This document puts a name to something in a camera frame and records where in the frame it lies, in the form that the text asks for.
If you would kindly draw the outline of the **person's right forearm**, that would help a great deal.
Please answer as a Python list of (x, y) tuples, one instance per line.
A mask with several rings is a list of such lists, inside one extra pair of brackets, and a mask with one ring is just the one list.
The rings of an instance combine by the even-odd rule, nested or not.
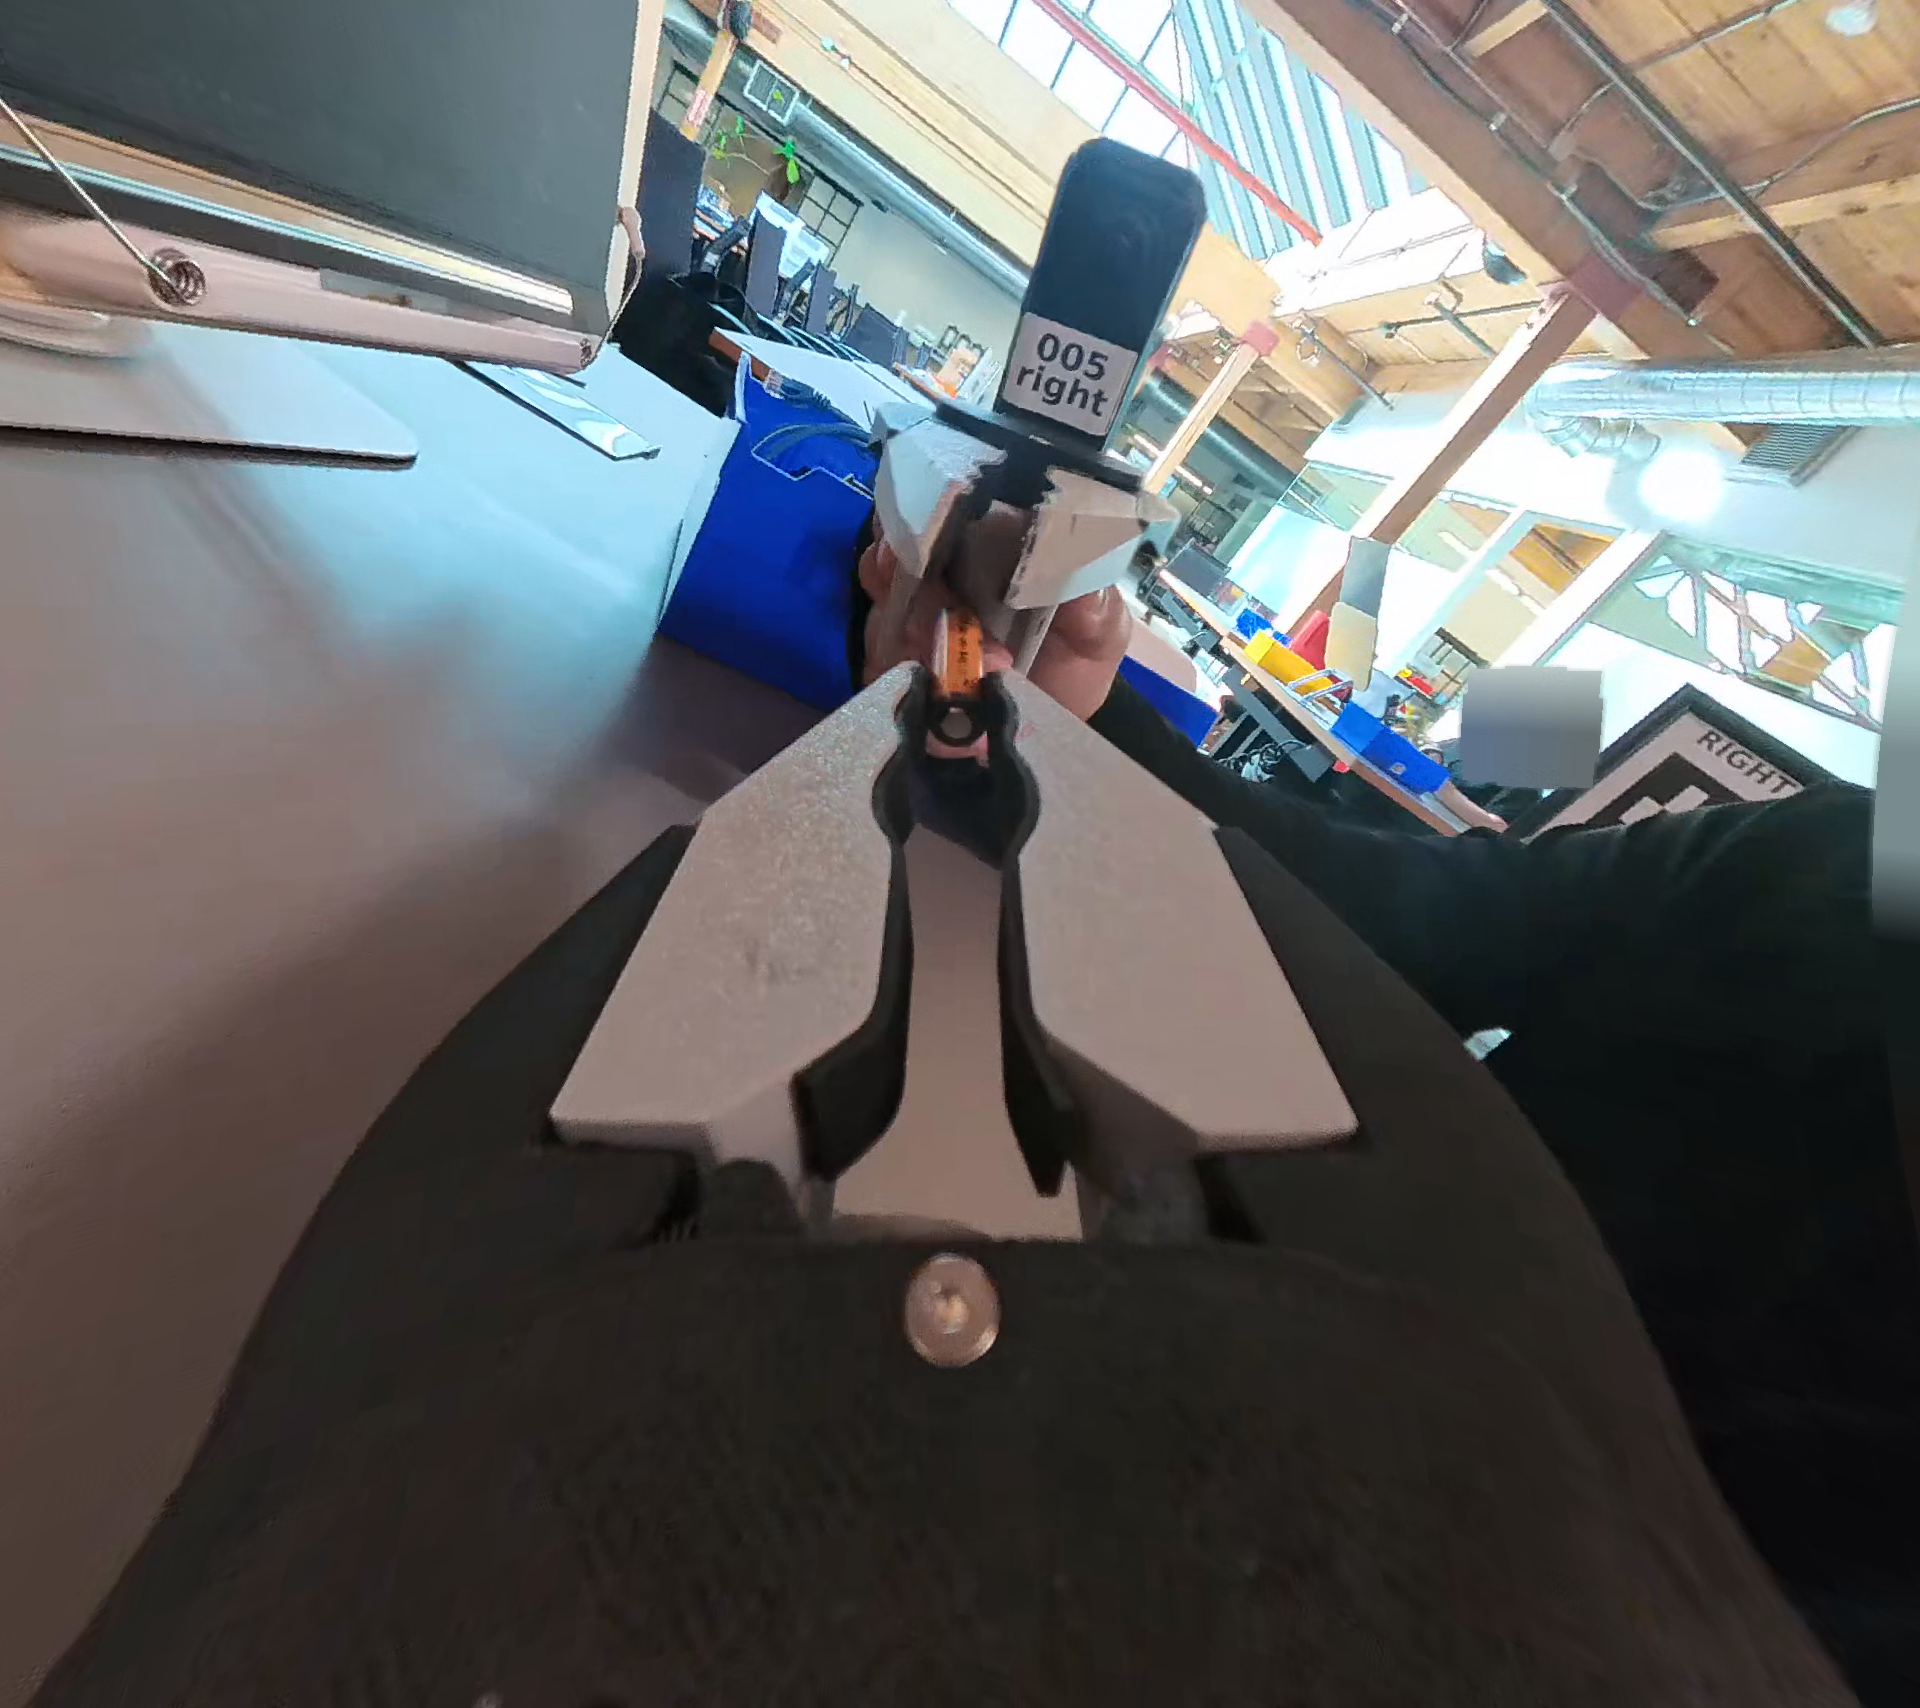
[(1517, 842), (1371, 826), (1209, 760), (1116, 682), (1093, 731), (1215, 826), (1253, 841), (1459, 1033), (1518, 1029), (1645, 896), (1687, 891), (1703, 820), (1573, 829)]

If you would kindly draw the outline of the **blue plastic bin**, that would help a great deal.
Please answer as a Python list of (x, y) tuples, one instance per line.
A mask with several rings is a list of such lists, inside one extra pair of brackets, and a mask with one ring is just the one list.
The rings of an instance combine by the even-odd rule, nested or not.
[(859, 689), (859, 557), (882, 444), (804, 382), (734, 368), (733, 444), (685, 521), (661, 641), (814, 710)]

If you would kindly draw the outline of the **person's black clothing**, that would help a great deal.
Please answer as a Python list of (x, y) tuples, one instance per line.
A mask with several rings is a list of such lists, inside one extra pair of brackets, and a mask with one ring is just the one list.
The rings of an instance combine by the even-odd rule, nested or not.
[(1874, 801), (1436, 850), (1441, 987), (1596, 1220), (1740, 1529), (1863, 1705), (1917, 1705), (1917, 1223)]

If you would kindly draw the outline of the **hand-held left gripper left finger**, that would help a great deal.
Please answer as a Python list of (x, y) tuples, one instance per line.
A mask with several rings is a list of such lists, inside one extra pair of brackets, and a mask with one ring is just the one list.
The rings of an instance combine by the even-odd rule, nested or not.
[(554, 1097), (561, 1140), (842, 1176), (890, 1130), (916, 716), (890, 673), (706, 809)]

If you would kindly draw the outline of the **person's right hand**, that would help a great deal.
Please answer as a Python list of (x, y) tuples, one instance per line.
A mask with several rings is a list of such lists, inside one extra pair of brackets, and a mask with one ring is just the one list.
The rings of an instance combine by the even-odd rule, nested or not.
[[(853, 612), (848, 660), (854, 689), (866, 689), (902, 664), (928, 668), (943, 617), (975, 615), (943, 576), (902, 574), (900, 557), (882, 537), (859, 554)], [(1114, 587), (1068, 600), (1056, 606), (1020, 675), (1091, 725), (1114, 692), (1133, 628), (1135, 617)]]

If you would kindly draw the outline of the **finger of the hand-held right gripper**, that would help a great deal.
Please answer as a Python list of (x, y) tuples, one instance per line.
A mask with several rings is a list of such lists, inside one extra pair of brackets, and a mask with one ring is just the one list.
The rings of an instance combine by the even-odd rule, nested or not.
[(890, 573), (873, 589), (882, 633), (904, 633), (919, 611), (982, 612), (970, 581), (977, 532), (995, 504), (995, 448), (954, 425), (890, 425), (874, 485), (876, 544)]
[(991, 508), (991, 633), (1015, 667), (1039, 662), (1054, 615), (1114, 589), (1149, 540), (1139, 491), (1049, 485), (1039, 507)]

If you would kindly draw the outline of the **black white marker board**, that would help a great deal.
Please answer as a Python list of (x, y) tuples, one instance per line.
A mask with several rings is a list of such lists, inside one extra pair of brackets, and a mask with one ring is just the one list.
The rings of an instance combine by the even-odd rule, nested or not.
[(1523, 838), (1627, 829), (1710, 807), (1786, 801), (1837, 780), (1755, 721), (1684, 687), (1601, 749), (1589, 786), (1551, 790), (1510, 829)]

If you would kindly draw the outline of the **wooden post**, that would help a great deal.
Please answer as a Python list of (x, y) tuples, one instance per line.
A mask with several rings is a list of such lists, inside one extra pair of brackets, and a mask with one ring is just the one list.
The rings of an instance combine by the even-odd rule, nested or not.
[(1565, 281), (1552, 287), (1521, 331), (1502, 346), (1474, 382), (1452, 403), (1436, 450), (1411, 472), (1393, 480), (1346, 534), (1346, 547), (1312, 587), (1296, 587), (1283, 602), (1280, 626), (1289, 633), (1315, 612), (1333, 612), (1349, 567), (1365, 544), (1398, 544), (1428, 504), (1441, 497), (1469, 461), (1523, 405), (1532, 387), (1576, 345), (1602, 315), (1590, 294)]

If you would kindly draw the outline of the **silver ventilation duct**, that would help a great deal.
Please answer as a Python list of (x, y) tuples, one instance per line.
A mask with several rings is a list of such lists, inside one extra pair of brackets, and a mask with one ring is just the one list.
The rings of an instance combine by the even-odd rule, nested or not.
[(1528, 391), (1523, 409), (1534, 427), (1592, 421), (1915, 429), (1919, 349), (1692, 362), (1570, 358)]

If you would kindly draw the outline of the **copper black battery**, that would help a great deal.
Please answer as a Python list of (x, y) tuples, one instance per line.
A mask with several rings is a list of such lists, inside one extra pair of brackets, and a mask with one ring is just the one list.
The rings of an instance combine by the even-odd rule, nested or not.
[(927, 654), (924, 752), (952, 766), (991, 760), (991, 725), (985, 709), (988, 641), (970, 611), (943, 609)]

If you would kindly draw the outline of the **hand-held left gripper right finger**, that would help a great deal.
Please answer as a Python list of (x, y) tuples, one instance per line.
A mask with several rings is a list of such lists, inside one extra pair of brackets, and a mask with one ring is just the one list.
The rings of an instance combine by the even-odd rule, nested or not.
[(1187, 1176), (1359, 1119), (1222, 834), (1026, 681), (1001, 682), (1003, 1084), (1033, 1176)]

